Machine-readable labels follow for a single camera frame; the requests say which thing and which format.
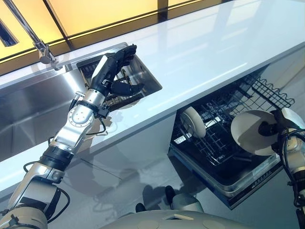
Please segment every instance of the wire rack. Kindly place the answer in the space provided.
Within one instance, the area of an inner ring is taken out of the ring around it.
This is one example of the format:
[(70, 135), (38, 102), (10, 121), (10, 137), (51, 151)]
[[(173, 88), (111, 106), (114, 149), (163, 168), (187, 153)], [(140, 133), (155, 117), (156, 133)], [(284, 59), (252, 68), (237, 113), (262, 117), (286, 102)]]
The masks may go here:
[[(294, 99), (288, 98), (287, 94), (281, 93), (267, 80), (250, 74), (191, 105), (204, 121), (204, 138), (192, 136), (193, 130), (185, 129), (183, 121), (177, 119), (172, 140), (178, 144), (184, 140), (193, 142), (214, 166), (232, 156), (238, 158), (238, 155), (243, 155), (242, 160), (245, 160), (247, 153), (235, 143), (231, 135), (234, 117), (246, 110), (272, 111), (290, 107), (294, 103)], [(251, 160), (250, 153), (248, 155), (246, 159)]]

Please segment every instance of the kitchen counter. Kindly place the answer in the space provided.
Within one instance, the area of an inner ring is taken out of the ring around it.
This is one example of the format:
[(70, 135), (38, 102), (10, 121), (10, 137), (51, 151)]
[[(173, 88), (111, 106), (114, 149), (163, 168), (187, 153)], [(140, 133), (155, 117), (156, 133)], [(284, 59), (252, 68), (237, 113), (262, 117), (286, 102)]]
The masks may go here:
[[(231, 1), (66, 53), (58, 59), (64, 62), (121, 42), (138, 46), (136, 54), (163, 88), (134, 106), (111, 112), (108, 135), (95, 137), (90, 153), (304, 47), (305, 1)], [(0, 89), (44, 68), (37, 63), (6, 74), (0, 77)], [(0, 162), (2, 194), (12, 191), (24, 176), (23, 164), (38, 160), (47, 146), (44, 142)]]

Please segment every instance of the faucet spout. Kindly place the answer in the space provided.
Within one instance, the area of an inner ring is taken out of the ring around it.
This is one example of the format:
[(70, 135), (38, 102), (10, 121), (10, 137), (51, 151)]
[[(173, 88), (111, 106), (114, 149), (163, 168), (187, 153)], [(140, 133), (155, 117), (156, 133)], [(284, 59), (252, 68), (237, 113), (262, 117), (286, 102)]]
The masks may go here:
[(12, 14), (16, 17), (20, 25), (24, 28), (27, 34), (33, 40), (33, 45), (39, 52), (39, 60), (41, 63), (44, 64), (51, 64), (52, 68), (55, 70), (59, 70), (62, 67), (57, 66), (58, 61), (56, 60), (55, 56), (49, 50), (49, 44), (45, 44), (41, 39), (38, 38), (34, 30), (30, 27), (27, 21), (24, 19), (16, 5), (13, 3), (12, 0), (3, 0), (4, 3), (8, 6)]

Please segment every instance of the dish rack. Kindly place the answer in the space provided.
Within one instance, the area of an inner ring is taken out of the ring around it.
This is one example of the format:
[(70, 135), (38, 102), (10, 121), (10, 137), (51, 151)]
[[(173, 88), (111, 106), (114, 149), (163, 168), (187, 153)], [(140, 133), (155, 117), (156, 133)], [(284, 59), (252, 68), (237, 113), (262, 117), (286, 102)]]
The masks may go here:
[(251, 161), (253, 155), (238, 146), (231, 135), (231, 122), (234, 117), (246, 110), (270, 112), (295, 103), (294, 99), (288, 98), (287, 94), (281, 93), (273, 84), (258, 75), (254, 72), (191, 104), (204, 122), (204, 138), (192, 136), (194, 130), (185, 129), (178, 114), (172, 140), (177, 144), (185, 140), (193, 142), (214, 167), (231, 157)]

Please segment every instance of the sink basin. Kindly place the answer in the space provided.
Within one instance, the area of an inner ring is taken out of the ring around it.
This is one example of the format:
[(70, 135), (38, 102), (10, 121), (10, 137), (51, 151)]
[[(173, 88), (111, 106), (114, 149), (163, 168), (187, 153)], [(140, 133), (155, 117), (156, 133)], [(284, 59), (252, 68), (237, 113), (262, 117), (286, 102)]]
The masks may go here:
[[(94, 65), (99, 56), (117, 52), (126, 46), (126, 43), (121, 43), (70, 60), (63, 63), (64, 67), (59, 71), (39, 72), (29, 79), (0, 89), (0, 160), (46, 141), (66, 123), (75, 92), (86, 91), (84, 72), (79, 63), (86, 61)], [(124, 107), (162, 88), (137, 56), (123, 69), (131, 84), (144, 83), (145, 86), (136, 97), (107, 98), (111, 110)]]

